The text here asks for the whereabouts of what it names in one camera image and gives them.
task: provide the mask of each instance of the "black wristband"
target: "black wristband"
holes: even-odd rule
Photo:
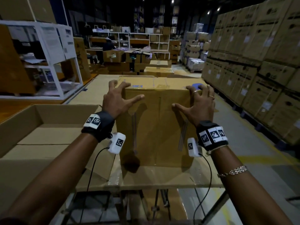
[[[115,120],[109,113],[100,111],[88,118],[81,132],[89,133],[93,135],[98,142],[101,142],[107,137],[110,138],[114,123]]]
[[[196,128],[198,144],[211,151],[215,148],[228,145],[228,139],[225,136],[223,127],[211,121],[200,121]]]

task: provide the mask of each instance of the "silver bracelet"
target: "silver bracelet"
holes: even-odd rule
[[[248,169],[245,166],[240,166],[238,168],[235,168],[231,170],[229,173],[224,173],[224,174],[218,174],[219,178],[225,178],[228,175],[237,175],[239,173],[243,173],[244,171],[247,171]]]

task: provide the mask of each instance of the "white sensor device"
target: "white sensor device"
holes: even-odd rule
[[[201,157],[202,147],[196,142],[195,138],[191,137],[187,140],[188,155],[190,157]]]
[[[125,142],[126,136],[120,132],[112,133],[112,138],[109,139],[108,151],[113,154],[120,154],[122,146]]]

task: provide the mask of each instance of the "person's left hand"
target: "person's left hand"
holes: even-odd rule
[[[143,99],[144,95],[137,95],[136,97],[125,100],[122,98],[122,90],[129,87],[131,83],[125,83],[124,81],[116,88],[118,84],[117,80],[111,80],[108,83],[108,93],[103,97],[102,110],[106,111],[116,119],[120,114],[125,113],[133,104]]]

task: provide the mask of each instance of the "warehouse floor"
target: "warehouse floor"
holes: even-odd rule
[[[174,70],[185,70],[181,65],[173,65]],[[199,73],[187,73],[190,76],[200,77]],[[264,135],[254,130],[247,121],[240,118],[231,106],[223,101],[218,95],[216,97],[216,109],[214,122],[223,126],[229,139],[230,147],[239,159],[247,165],[253,176],[263,185],[267,192],[279,204],[294,224],[300,221],[300,201],[289,203],[287,197],[300,195],[300,163],[288,153],[279,152],[271,141]],[[194,210],[199,204],[195,189],[178,189],[188,219],[193,219]],[[224,189],[213,188],[202,203],[205,213],[216,202]],[[204,197],[207,188],[197,188],[200,199]],[[98,196],[97,201],[106,202],[106,196]],[[97,222],[103,207],[90,199],[89,209],[85,210],[83,222]],[[75,210],[72,216],[75,220],[80,217],[81,210]],[[195,218],[203,218],[201,208],[198,208]],[[108,210],[103,212],[99,221],[118,221],[113,200],[110,199]],[[225,206],[215,215],[210,225],[242,224],[232,202],[229,200]]]

